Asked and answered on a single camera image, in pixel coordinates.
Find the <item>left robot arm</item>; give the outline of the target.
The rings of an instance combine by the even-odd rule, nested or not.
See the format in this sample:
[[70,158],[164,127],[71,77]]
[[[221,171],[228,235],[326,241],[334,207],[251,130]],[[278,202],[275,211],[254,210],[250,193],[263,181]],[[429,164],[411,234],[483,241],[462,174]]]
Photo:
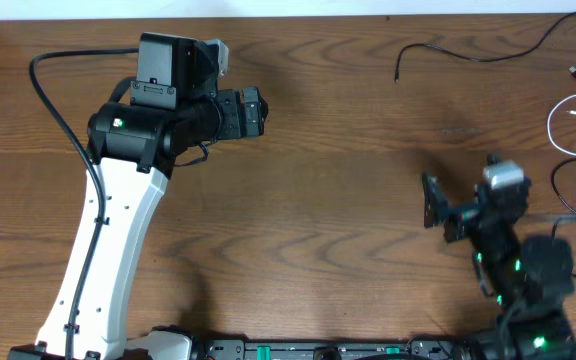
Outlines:
[[204,345],[175,326],[129,339],[127,310],[143,241],[178,157],[220,141],[259,137],[268,106],[256,87],[222,89],[229,50],[144,33],[137,72],[95,112],[75,149],[85,203],[67,269],[36,340],[13,359],[201,359]]

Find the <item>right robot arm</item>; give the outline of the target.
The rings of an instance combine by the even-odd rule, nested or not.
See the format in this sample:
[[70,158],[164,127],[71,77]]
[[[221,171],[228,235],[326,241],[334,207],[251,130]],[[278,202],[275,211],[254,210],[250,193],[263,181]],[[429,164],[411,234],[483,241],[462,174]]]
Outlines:
[[552,235],[519,240],[514,226],[527,209],[531,181],[484,181],[468,204],[452,206],[435,177],[423,174],[424,225],[443,226],[451,243],[474,249],[482,292],[501,313],[493,328],[454,342],[454,359],[576,359],[576,337],[563,309],[575,291],[570,244]]

